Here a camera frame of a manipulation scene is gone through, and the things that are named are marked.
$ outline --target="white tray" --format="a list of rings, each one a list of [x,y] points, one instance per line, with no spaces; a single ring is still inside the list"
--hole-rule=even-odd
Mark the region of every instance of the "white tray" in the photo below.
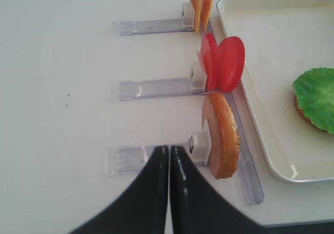
[[[334,179],[334,136],[306,123],[293,81],[334,67],[334,0],[220,0],[226,36],[246,48],[242,85],[271,173],[288,182]]]

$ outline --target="white table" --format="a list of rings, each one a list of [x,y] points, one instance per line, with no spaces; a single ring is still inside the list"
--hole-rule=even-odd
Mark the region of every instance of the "white table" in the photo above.
[[[120,37],[111,28],[113,20],[177,18],[186,1],[0,0],[0,233],[69,232],[134,179],[104,174],[106,147],[184,142],[200,130],[201,96],[118,103],[111,95],[113,81],[188,75],[199,36]],[[246,206],[237,176],[206,174],[217,191],[263,225],[334,219],[334,182],[272,178],[243,120],[265,201]]]

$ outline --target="red tomato slice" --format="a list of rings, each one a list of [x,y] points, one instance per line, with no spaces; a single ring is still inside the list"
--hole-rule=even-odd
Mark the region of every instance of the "red tomato slice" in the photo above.
[[[217,43],[213,33],[207,33],[203,36],[200,56],[198,57],[207,74],[206,90],[213,91],[218,81]]]
[[[245,46],[240,38],[228,37],[219,44],[217,55],[219,91],[231,92],[238,85],[244,70]]]

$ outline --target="table surface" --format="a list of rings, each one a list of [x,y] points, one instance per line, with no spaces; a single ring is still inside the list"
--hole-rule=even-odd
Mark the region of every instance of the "table surface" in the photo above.
[[[0,232],[67,233],[135,176],[104,173],[109,146],[185,142],[201,129],[202,96],[117,102],[119,80],[187,77],[200,36],[117,36],[113,20],[177,18],[187,0],[0,0]],[[221,27],[211,14],[217,40]],[[334,219],[334,182],[287,184],[268,172],[244,127],[265,200],[246,206],[235,175],[212,186],[263,225]],[[166,233],[172,233],[168,214]]]

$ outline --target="tray rim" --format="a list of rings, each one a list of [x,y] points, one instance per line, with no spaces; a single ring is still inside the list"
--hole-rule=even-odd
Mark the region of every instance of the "tray rim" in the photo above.
[[[232,35],[229,35],[229,33],[227,33],[225,24],[223,22],[223,18],[222,18],[222,16],[220,16],[220,14],[221,14],[220,6],[223,6],[222,3],[225,2],[225,1],[228,1],[228,0],[218,0],[217,3],[216,3],[216,9],[217,9],[220,24],[221,24],[221,27],[222,27],[222,30],[223,30],[224,38],[228,37],[228,36],[232,36]],[[268,152],[266,151],[266,145],[265,145],[265,142],[263,140],[262,134],[260,132],[260,126],[259,126],[258,120],[255,116],[255,112],[253,110],[251,102],[249,101],[249,95],[247,94],[247,91],[244,87],[244,76],[243,75],[242,75],[241,80],[240,80],[240,85],[241,85],[242,91],[244,93],[244,98],[246,100],[246,105],[247,105],[248,111],[250,112],[250,117],[252,119],[253,125],[255,126],[255,130],[256,130],[260,145],[261,145],[261,149],[262,149],[262,152],[264,154],[264,158],[266,160],[266,164],[269,168],[270,173],[274,177],[276,177],[277,179],[281,180],[282,182],[288,182],[288,183],[306,183],[306,182],[334,180],[334,175],[332,175],[331,177],[323,177],[323,178],[309,178],[309,179],[300,179],[300,180],[292,179],[292,178],[286,177],[285,175],[283,175],[281,172],[279,172],[274,167],[273,162],[270,159],[270,156],[269,156]]]

